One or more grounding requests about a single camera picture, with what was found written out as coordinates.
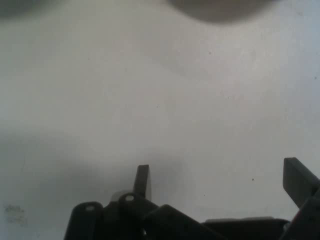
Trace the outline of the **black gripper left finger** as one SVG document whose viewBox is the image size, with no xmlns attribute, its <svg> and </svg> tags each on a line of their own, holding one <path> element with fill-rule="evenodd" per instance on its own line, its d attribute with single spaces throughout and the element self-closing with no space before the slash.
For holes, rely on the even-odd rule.
<svg viewBox="0 0 320 240">
<path fill-rule="evenodd" d="M 107 206 L 85 202 L 71 212 L 66 240 L 218 240 L 220 234 L 170 205 L 150 201 L 150 167 L 139 165 L 131 192 Z"/>
</svg>

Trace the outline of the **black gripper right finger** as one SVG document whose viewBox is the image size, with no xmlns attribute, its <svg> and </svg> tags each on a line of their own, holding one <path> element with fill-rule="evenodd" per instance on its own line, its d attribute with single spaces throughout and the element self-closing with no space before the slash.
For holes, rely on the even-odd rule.
<svg viewBox="0 0 320 240">
<path fill-rule="evenodd" d="M 282 240 L 318 240 L 320 238 L 320 179 L 295 157 L 283 162 L 282 185 L 299 208 L 285 227 Z"/>
</svg>

